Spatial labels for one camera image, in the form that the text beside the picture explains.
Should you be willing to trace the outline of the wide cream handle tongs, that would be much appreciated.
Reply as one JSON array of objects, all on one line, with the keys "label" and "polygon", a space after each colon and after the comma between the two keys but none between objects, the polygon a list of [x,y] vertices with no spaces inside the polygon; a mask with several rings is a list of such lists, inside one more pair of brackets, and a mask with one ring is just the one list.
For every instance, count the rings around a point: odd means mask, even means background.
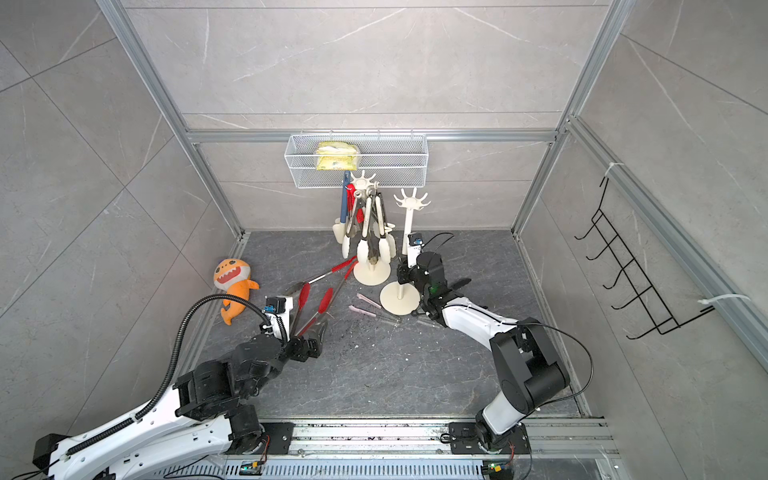
[{"label": "wide cream handle tongs", "polygon": [[377,225],[379,229],[380,259],[386,263],[390,263],[391,260],[397,255],[396,241],[391,234],[394,226],[387,222],[384,203],[380,193],[377,193],[375,196],[375,205]]}]

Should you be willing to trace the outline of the blue handle cream tongs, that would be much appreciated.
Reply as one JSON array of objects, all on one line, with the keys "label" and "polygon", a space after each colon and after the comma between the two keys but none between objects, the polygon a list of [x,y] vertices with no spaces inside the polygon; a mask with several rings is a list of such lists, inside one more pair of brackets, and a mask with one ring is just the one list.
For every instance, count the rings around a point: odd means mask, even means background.
[{"label": "blue handle cream tongs", "polygon": [[343,175],[343,183],[342,183],[340,218],[332,227],[335,238],[337,242],[341,245],[341,252],[342,252],[343,258],[347,258],[349,255],[349,238],[347,237],[347,217],[349,213],[348,204],[349,204],[349,186],[350,185],[351,185],[351,172],[345,171]]}]

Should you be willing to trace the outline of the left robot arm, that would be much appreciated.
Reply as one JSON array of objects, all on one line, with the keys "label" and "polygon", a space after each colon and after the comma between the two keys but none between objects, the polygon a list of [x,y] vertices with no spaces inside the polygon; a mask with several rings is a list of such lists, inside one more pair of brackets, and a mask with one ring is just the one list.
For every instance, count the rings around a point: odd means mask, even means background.
[{"label": "left robot arm", "polygon": [[297,336],[272,309],[227,295],[254,312],[266,331],[229,353],[180,374],[179,356],[195,313],[217,300],[196,301],[181,320],[168,368],[158,390],[144,404],[80,435],[48,434],[37,440],[32,463],[44,479],[134,479],[185,459],[256,453],[266,459],[276,436],[259,420],[251,398],[290,361],[322,352],[326,326],[314,321]]}]

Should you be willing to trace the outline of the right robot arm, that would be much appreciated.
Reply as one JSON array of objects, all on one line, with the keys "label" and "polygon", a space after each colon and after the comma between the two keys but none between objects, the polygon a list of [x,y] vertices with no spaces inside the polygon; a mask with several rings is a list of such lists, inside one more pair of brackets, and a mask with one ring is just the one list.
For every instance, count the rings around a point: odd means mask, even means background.
[{"label": "right robot arm", "polygon": [[440,254],[427,251],[402,256],[397,279],[416,288],[418,307],[431,321],[468,336],[491,352],[500,392],[475,417],[475,432],[469,438],[480,448],[489,452],[502,449],[524,419],[538,408],[558,402],[556,395],[571,385],[549,333],[573,336],[532,317],[515,320],[475,304],[459,291],[458,283],[447,282]]}]

